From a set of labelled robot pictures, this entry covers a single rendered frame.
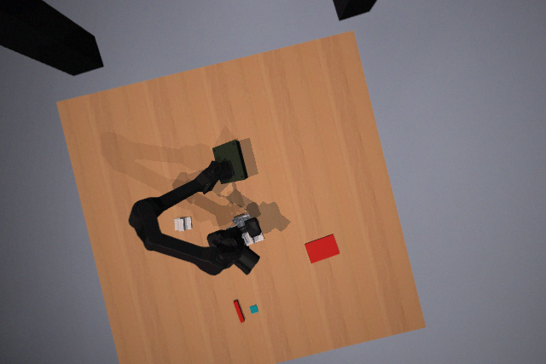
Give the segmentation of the red long bar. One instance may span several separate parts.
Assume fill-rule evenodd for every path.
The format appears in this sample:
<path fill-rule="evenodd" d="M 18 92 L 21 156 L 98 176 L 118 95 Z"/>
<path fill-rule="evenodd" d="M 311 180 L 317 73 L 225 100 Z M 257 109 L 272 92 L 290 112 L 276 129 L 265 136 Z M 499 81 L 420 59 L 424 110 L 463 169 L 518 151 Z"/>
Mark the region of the red long bar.
<path fill-rule="evenodd" d="M 239 305 L 238 299 L 234 300 L 234 305 L 235 305 L 237 314 L 239 315 L 240 322 L 241 323 L 245 322 L 245 318 L 244 318 L 244 315 L 242 314 L 241 306 Z"/>

